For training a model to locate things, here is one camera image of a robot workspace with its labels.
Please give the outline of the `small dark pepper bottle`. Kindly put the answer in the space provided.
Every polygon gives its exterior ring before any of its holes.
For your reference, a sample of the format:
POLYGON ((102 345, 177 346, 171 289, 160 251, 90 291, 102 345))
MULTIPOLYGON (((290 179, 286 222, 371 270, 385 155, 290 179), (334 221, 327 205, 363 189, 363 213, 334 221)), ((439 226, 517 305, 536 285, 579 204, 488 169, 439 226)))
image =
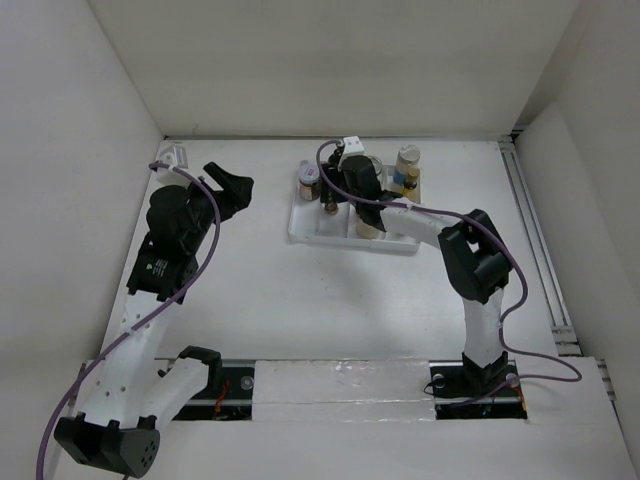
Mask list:
POLYGON ((324 212, 327 215, 335 216, 339 211, 339 206, 335 202, 330 202, 324 205, 324 212))

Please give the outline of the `red label spice jar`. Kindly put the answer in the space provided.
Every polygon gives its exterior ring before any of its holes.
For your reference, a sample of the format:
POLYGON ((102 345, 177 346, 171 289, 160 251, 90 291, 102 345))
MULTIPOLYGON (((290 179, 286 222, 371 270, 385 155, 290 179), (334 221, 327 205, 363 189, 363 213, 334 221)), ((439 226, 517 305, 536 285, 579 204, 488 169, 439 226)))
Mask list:
POLYGON ((303 162, 298 170, 299 196, 305 201, 315 201, 320 198, 320 172, 318 166, 310 162, 303 162))

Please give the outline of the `glass jar beige powder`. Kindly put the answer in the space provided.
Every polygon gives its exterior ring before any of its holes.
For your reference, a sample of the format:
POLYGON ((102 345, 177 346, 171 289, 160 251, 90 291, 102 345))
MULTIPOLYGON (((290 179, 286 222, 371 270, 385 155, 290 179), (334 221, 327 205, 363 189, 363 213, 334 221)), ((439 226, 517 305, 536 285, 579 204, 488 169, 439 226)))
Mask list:
POLYGON ((386 174, 386 167, 382 163, 381 159, 377 156, 370 156, 369 159, 374 167, 375 175, 377 177, 384 177, 386 174))

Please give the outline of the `yellow-green lid spice jar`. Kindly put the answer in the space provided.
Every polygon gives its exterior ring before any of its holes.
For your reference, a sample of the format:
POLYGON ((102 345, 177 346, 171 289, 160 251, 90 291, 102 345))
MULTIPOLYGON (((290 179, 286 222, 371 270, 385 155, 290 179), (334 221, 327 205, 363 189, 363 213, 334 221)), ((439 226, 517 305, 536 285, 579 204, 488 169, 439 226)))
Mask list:
POLYGON ((379 238, 381 231, 366 224, 362 219, 358 219, 356 222, 356 233, 359 238, 374 240, 379 238))

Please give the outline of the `yellow bottle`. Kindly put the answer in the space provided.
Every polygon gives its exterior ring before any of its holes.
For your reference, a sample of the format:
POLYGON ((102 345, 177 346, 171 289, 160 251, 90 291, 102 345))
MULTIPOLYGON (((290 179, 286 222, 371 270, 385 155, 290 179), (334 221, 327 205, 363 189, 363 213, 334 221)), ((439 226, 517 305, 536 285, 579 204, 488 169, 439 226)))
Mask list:
POLYGON ((417 167, 410 167, 403 182, 402 194, 404 197, 412 201, 416 201, 419 180, 420 170, 417 167))

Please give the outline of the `blue label white bottle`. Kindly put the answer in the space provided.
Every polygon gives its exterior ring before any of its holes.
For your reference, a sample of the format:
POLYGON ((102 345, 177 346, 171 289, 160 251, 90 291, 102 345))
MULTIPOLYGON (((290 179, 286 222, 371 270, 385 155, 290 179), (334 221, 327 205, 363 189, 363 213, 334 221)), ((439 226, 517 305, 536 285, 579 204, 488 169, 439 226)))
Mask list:
POLYGON ((420 158, 421 151, 416 145, 406 144, 398 149, 392 175, 392 187, 395 191, 401 190, 409 170, 418 165, 420 158))

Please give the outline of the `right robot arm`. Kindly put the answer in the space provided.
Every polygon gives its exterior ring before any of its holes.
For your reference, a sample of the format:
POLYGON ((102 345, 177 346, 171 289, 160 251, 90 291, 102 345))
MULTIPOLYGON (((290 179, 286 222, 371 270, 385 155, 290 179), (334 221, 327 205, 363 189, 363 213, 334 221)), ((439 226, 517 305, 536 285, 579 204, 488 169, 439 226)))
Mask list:
POLYGON ((500 249, 502 239, 488 214, 428 212, 421 205, 385 190, 369 157, 356 155, 342 164, 320 164, 323 198, 348 201, 365 225, 410 237, 437 248, 450 285, 463 300, 466 328, 462 381, 468 395, 485 394, 506 376, 508 356, 501 335, 504 289, 512 265, 500 249))

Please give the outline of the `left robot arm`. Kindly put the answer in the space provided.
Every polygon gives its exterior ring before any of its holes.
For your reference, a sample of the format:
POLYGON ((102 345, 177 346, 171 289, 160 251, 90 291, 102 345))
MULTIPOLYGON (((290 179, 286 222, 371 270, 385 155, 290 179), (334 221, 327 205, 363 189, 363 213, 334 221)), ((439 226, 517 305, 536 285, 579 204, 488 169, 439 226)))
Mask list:
POLYGON ((155 369, 156 354, 187 291, 204 273, 216 248, 203 261, 197 253, 206 235, 246 209, 254 181, 214 162, 205 176, 155 162, 187 180, 154 191, 146 213, 147 232, 126 283, 124 311, 115 339, 87 366, 97 369, 94 389, 73 416, 58 419, 56 442, 78 464, 144 477, 160 447, 161 431, 195 396, 225 395, 229 383, 219 352, 188 346, 166 372, 155 369))

